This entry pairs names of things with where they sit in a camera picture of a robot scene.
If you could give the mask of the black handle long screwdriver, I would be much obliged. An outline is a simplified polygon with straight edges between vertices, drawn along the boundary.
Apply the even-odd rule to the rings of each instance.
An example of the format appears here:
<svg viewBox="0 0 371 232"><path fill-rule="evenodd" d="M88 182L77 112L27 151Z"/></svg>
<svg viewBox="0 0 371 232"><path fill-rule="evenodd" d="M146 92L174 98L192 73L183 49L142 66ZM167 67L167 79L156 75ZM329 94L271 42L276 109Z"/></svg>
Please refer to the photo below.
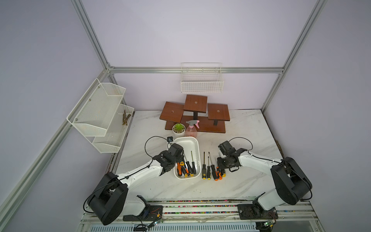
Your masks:
<svg viewBox="0 0 371 232"><path fill-rule="evenodd" d="M196 174L196 167L195 167L195 162L193 158L193 151L191 151L191 158L192 158L192 175Z"/></svg>

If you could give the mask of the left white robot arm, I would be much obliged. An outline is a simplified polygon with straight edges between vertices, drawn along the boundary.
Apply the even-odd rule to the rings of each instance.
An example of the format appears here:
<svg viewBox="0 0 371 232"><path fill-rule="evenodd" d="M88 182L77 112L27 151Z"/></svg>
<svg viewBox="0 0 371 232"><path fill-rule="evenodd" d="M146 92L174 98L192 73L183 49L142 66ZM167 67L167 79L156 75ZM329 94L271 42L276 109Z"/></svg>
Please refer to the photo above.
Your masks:
<svg viewBox="0 0 371 232"><path fill-rule="evenodd" d="M88 206L104 226L111 224L123 211L127 215L140 215L146 208L147 201L141 195L130 199L129 192L171 171L182 160L183 154L181 145L172 144L168 150L154 156L150 163L126 174L105 174L87 198Z"/></svg>

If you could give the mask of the white plastic storage box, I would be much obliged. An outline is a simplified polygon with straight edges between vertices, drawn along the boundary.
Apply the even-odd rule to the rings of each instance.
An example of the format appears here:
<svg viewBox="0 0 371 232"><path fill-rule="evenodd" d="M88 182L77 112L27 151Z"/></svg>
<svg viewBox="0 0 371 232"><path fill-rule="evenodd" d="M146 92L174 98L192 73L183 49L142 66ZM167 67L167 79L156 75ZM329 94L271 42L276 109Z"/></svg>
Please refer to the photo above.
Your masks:
<svg viewBox="0 0 371 232"><path fill-rule="evenodd" d="M183 147L184 155L186 156L187 160L190 162L191 166L192 166L191 151L193 151L193 158L194 158L195 167L196 167L196 174L194 176L185 177L183 174L181 177L179 177L177 175L177 164L176 164L174 167L174 175L176 179L177 180L191 180L193 178L202 176L202 160L200 156L200 148L199 148L198 140L194 137L180 137L180 138L176 138L174 140L174 143Z"/></svg>

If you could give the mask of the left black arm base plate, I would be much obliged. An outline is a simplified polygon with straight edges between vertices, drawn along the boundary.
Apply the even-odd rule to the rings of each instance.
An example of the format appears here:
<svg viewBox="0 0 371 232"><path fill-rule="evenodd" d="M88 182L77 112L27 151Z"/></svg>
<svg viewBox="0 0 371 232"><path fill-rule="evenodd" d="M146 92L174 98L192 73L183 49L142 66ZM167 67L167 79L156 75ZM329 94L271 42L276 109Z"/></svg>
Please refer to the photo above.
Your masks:
<svg viewBox="0 0 371 232"><path fill-rule="evenodd" d="M151 205L143 196L137 195L133 200L125 201L123 221L156 221L162 218L163 206Z"/></svg>

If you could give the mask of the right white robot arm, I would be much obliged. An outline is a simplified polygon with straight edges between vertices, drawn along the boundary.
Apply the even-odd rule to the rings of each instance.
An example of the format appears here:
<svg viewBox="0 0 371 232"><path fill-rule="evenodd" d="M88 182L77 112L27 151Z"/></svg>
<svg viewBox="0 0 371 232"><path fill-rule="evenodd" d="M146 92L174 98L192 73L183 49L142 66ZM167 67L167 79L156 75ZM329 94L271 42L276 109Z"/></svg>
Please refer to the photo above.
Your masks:
<svg viewBox="0 0 371 232"><path fill-rule="evenodd" d="M219 144L218 148L224 155L217 158L220 169L234 172L240 167L248 167L273 179L274 188L253 201L253 208L259 212L266 212L283 204L295 205L312 191L312 183L291 157L283 159L264 157L245 148L235 149L229 141Z"/></svg>

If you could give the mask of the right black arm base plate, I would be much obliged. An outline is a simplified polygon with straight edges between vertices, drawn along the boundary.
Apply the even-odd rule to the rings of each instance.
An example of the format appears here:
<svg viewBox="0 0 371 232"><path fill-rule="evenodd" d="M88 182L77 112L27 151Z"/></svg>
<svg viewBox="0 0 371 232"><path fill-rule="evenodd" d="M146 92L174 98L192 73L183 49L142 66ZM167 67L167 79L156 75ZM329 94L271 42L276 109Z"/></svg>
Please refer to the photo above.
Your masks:
<svg viewBox="0 0 371 232"><path fill-rule="evenodd" d="M264 210L260 204L258 203L258 198L261 197L264 193L260 196L256 197L251 204L239 204L237 205L239 217L241 220L247 219L277 219L278 214L275 208L271 210Z"/></svg>

